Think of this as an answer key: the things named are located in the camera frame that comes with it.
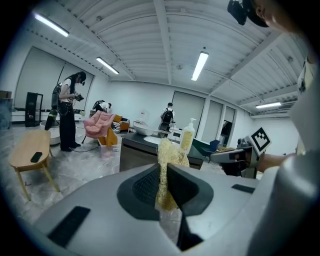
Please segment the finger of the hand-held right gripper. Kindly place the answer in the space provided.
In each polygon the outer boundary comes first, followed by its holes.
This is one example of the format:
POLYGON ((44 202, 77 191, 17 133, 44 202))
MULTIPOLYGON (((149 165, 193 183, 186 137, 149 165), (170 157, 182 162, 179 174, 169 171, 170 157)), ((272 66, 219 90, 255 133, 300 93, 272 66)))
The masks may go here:
POLYGON ((230 164, 246 160, 246 151, 236 149, 231 151, 216 152, 210 155, 210 160, 218 164, 230 164))

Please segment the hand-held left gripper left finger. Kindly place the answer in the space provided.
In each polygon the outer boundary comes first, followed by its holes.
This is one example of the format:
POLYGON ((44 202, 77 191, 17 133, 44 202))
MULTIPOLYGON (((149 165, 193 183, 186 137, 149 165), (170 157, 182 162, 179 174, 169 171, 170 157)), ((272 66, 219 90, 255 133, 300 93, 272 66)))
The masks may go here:
POLYGON ((46 210, 34 227, 72 253, 177 253, 155 208, 159 167, 149 164, 97 178, 46 210), (68 238, 64 219, 76 207, 88 214, 68 238))

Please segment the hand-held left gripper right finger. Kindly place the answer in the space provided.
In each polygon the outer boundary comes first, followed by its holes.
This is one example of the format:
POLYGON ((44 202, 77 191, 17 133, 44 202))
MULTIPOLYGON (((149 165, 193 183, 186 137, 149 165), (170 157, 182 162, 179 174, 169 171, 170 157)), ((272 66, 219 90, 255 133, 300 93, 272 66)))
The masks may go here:
POLYGON ((182 212, 177 247, 186 251, 215 235, 238 212, 259 180, 167 165, 167 186, 182 212))

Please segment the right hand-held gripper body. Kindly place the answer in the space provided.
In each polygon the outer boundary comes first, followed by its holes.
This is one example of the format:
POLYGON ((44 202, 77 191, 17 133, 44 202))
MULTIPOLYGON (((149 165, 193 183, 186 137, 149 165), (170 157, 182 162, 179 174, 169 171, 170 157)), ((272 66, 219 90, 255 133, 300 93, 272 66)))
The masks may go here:
POLYGON ((246 159, 245 161, 222 163, 224 173, 228 176, 255 179, 260 156, 266 152, 271 143, 271 139, 262 127, 251 135, 239 138, 235 150, 245 150, 246 159))

